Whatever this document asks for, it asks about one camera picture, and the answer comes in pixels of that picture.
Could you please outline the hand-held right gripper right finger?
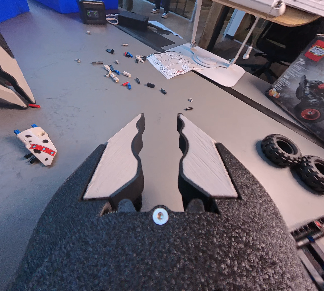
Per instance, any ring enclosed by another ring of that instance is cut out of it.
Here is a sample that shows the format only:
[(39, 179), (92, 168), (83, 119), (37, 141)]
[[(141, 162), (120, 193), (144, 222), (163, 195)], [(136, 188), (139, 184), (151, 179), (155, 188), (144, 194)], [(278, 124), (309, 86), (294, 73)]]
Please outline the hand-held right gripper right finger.
[(187, 119), (177, 115), (179, 148), (183, 153), (179, 164), (178, 188), (184, 210), (193, 199), (202, 202), (204, 211), (218, 212), (216, 199), (237, 199), (239, 192), (223, 162), (212, 137)]

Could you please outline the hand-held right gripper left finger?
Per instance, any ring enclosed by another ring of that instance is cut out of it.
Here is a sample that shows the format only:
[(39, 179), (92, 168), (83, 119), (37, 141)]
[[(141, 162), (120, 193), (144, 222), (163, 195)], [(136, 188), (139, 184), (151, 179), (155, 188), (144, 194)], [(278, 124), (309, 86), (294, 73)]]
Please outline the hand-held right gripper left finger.
[(129, 199), (136, 211), (141, 210), (144, 175), (139, 153), (144, 129), (141, 113), (107, 141), (83, 200), (108, 200), (116, 210), (121, 200)]

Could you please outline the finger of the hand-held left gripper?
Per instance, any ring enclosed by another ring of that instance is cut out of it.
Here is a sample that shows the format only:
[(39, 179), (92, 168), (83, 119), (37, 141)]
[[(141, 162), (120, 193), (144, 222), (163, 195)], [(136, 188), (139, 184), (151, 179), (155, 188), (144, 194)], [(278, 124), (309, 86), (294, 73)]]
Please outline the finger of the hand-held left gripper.
[(0, 82), (15, 91), (27, 104), (36, 104), (33, 93), (2, 34), (0, 35)]
[(0, 99), (20, 106), (24, 109), (28, 108), (27, 103), (12, 89), (8, 88), (5, 84), (0, 83)]

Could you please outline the white spotted lego panel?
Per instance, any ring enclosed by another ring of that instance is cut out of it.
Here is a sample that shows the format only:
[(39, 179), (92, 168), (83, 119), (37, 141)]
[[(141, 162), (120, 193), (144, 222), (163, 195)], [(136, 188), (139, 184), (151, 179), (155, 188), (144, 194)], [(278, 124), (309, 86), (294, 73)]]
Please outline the white spotted lego panel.
[(27, 155), (24, 156), (30, 164), (41, 162), (44, 166), (50, 166), (57, 153), (57, 149), (51, 142), (48, 134), (36, 124), (24, 131), (14, 130), (18, 139), (28, 149)]

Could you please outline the lego sticker sheet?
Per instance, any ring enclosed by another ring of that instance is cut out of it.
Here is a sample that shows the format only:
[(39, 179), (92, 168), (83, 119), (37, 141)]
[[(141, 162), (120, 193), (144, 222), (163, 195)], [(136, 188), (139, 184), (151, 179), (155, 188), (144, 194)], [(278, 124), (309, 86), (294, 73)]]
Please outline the lego sticker sheet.
[(200, 71), (204, 69), (191, 57), (175, 51), (150, 54), (146, 59), (167, 79), (191, 70)]

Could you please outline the lego set box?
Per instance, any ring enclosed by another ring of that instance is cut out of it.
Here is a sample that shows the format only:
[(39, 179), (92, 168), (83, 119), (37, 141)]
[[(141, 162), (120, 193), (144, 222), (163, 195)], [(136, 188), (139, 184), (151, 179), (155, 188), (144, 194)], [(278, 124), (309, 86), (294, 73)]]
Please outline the lego set box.
[(323, 141), (324, 35), (316, 35), (264, 94)]

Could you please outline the partly built lego truck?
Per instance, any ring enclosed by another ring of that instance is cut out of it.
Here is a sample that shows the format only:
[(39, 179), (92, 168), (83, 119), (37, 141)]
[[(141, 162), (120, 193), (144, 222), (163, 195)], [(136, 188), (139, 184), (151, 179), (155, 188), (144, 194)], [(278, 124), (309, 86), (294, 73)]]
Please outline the partly built lego truck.
[(324, 217), (290, 231), (298, 256), (318, 290), (324, 290)]

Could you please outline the white wooden book stand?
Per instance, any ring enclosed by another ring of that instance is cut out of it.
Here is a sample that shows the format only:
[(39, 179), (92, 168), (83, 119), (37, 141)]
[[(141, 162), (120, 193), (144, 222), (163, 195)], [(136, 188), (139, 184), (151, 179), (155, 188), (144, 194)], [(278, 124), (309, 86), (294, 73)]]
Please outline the white wooden book stand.
[(212, 0), (212, 1), (215, 1), (217, 3), (220, 3), (222, 5), (237, 10), (245, 11), (246, 13), (252, 14), (256, 17), (256, 20), (252, 25), (251, 30), (246, 36), (235, 58), (233, 58), (231, 61), (227, 61), (224, 58), (214, 55), (213, 53), (208, 52), (207, 50), (201, 47), (196, 47), (195, 36), (196, 36), (196, 31), (197, 31), (197, 26), (199, 21), (201, 4), (202, 4), (202, 0), (197, 0), (197, 8), (195, 12), (195, 20), (194, 20), (191, 44), (190, 45), (184, 44), (180, 46), (180, 52), (184, 53), (184, 55), (188, 57), (191, 57), (194, 60), (194, 62), (196, 62), (197, 64), (201, 65), (204, 68), (203, 70), (197, 72), (209, 78), (213, 82), (219, 83), (220, 85), (225, 87), (233, 87), (245, 73), (243, 68), (236, 65), (235, 62), (239, 57), (239, 54), (241, 53), (249, 36), (252, 34), (252, 31), (257, 25), (259, 18), (263, 18), (265, 20), (272, 21), (274, 23), (278, 23), (280, 25), (287, 26), (287, 27), (296, 27), (296, 26), (302, 26), (310, 22), (313, 22), (314, 20), (320, 17), (320, 15), (305, 12), (303, 10), (299, 10), (289, 6), (286, 7), (286, 11), (283, 15), (274, 17), (272, 15), (258, 12), (249, 8), (245, 9), (240, 5), (236, 5), (226, 0)]

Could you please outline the black device with green display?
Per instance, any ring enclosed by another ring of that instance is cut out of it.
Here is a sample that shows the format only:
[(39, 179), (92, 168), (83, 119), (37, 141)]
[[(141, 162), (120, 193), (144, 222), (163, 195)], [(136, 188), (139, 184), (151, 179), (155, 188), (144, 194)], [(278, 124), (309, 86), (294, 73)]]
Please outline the black device with green display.
[(82, 22), (87, 25), (105, 25), (106, 9), (102, 0), (76, 0)]

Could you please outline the black power adapter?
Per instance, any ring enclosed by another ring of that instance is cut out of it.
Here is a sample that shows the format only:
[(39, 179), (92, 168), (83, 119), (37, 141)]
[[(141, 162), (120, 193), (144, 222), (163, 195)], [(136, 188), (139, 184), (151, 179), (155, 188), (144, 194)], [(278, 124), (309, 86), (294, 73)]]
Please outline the black power adapter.
[(146, 31), (149, 18), (145, 15), (130, 11), (121, 11), (118, 14), (118, 24), (130, 29)]

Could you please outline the black table mat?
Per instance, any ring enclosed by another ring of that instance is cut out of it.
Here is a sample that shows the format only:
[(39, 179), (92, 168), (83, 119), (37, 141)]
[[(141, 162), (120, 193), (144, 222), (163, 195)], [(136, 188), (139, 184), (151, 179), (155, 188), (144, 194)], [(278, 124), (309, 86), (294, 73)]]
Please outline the black table mat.
[(163, 52), (165, 51), (164, 47), (175, 44), (175, 42), (150, 29), (136, 30), (121, 25), (117, 25), (116, 27), (157, 52)]

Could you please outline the black office chair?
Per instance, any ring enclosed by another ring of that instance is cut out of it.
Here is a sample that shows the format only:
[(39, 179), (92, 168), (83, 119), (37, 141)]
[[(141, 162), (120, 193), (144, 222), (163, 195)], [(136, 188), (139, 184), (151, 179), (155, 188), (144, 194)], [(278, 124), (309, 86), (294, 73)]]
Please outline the black office chair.
[(269, 22), (256, 43), (262, 54), (255, 54), (264, 57), (267, 62), (264, 65), (253, 66), (252, 74), (257, 77), (265, 74), (269, 82), (277, 79), (279, 75), (271, 70), (272, 64), (292, 63), (307, 45), (310, 29), (309, 25), (285, 27)]

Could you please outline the crumpled plastic wrapper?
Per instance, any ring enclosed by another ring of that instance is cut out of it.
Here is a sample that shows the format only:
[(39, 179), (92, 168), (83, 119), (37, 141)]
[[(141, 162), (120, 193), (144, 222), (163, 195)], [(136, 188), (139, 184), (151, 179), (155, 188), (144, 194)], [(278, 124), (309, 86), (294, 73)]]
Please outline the crumpled plastic wrapper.
[(157, 32), (159, 34), (173, 34), (181, 39), (183, 39), (182, 36), (180, 36), (179, 34), (177, 34), (176, 32), (174, 32), (173, 30), (167, 28), (165, 25), (161, 24), (160, 22), (157, 21), (148, 21), (148, 26), (153, 27), (155, 29), (157, 29)]

